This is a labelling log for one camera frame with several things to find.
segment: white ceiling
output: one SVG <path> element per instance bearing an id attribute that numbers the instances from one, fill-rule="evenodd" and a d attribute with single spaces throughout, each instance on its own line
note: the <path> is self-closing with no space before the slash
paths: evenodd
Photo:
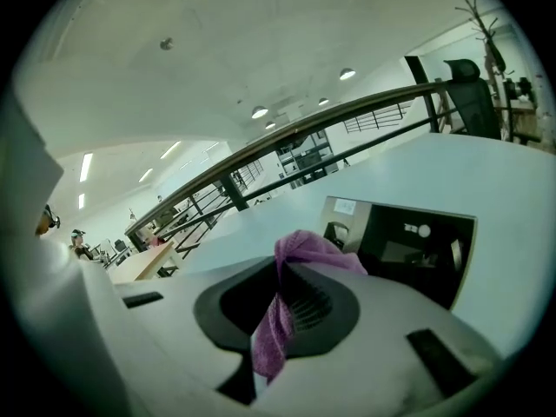
<path id="1" fill-rule="evenodd" d="M 67 220 L 79 213 L 77 199 L 81 193 L 85 194 L 82 212 L 86 213 L 119 196 L 148 187 L 165 169 L 179 164 L 176 160 L 179 161 L 184 152 L 194 145 L 182 142 L 164 159 L 160 159 L 173 144 L 173 141 L 144 142 L 93 150 L 85 182 L 79 182 L 83 153 L 60 158 L 57 161 L 64 172 L 49 199 L 49 205 L 56 215 Z M 139 183 L 141 176 L 151 168 L 150 175 Z"/>
<path id="2" fill-rule="evenodd" d="M 500 4 L 478 0 L 480 11 Z M 64 157 L 123 143 L 251 140 L 284 107 L 332 103 L 390 59 L 467 20 L 463 0 L 61 0 L 16 92 Z M 171 36 L 175 47 L 159 42 Z M 340 69 L 357 71 L 341 82 Z M 271 113 L 252 120 L 255 105 Z M 278 126 L 287 122 L 277 119 Z"/>

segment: office chair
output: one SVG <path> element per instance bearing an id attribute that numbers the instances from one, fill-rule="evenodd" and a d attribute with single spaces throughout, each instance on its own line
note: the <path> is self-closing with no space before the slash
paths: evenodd
<path id="1" fill-rule="evenodd" d="M 123 242 L 122 240 L 116 240 L 114 242 L 114 247 L 118 252 L 123 252 L 123 250 L 125 250 L 128 246 L 126 246 L 125 242 Z"/>
<path id="2" fill-rule="evenodd" d="M 452 71 L 446 85 L 448 95 L 461 115 L 471 136 L 501 139 L 499 120 L 494 111 L 487 82 L 480 78 L 480 70 L 469 59 L 445 60 Z"/>

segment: sticker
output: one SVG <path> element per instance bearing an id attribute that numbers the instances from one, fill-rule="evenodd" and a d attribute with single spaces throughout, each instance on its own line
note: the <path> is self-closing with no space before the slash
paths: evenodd
<path id="1" fill-rule="evenodd" d="M 336 204 L 334 205 L 334 212 L 345 213 L 346 215 L 352 215 L 355 211 L 355 204 L 357 201 L 350 201 L 348 199 L 336 199 Z"/>

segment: pink cloth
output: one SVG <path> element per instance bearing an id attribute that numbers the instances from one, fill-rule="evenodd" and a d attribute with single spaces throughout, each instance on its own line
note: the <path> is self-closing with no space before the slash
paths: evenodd
<path id="1" fill-rule="evenodd" d="M 351 272 L 367 274 L 356 254 L 343 254 L 332 242 L 307 230 L 296 230 L 275 244 L 278 280 L 285 261 L 321 262 Z M 294 335 L 292 317 L 280 293 L 270 303 L 256 331 L 253 367 L 259 375 L 272 381 L 286 361 L 284 348 Z"/>

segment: white desk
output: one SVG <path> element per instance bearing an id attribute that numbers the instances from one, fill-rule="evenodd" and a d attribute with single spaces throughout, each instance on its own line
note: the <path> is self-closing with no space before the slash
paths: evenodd
<path id="1" fill-rule="evenodd" d="M 114 284 L 148 280 L 153 278 L 168 260 L 172 260 L 178 268 L 183 268 L 183 260 L 176 253 L 171 242 L 130 256 L 122 264 L 109 271 L 109 277 Z"/>
<path id="2" fill-rule="evenodd" d="M 320 232 L 328 195 L 473 215 L 476 243 L 453 313 L 508 355 L 528 340 L 554 283 L 556 157 L 509 142 L 420 136 L 271 201 L 222 218 L 188 272 L 271 255 Z"/>

